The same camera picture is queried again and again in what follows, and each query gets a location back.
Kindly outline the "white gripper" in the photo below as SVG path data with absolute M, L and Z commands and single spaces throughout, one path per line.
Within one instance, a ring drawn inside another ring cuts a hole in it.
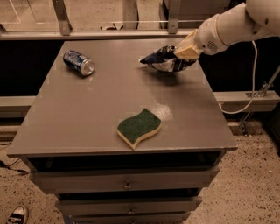
M 183 46 L 175 50 L 176 57 L 180 60 L 197 60 L 201 55 L 201 50 L 207 55 L 215 55 L 227 50 L 228 47 L 222 42 L 218 33 L 219 16 L 216 14 L 210 17 L 202 23 L 198 30 L 192 31 L 182 41 Z

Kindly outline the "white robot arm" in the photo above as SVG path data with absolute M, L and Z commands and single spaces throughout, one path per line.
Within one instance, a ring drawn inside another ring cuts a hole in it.
M 246 0 L 216 14 L 177 46 L 180 60 L 197 60 L 202 53 L 215 55 L 230 46 L 280 36 L 280 0 Z

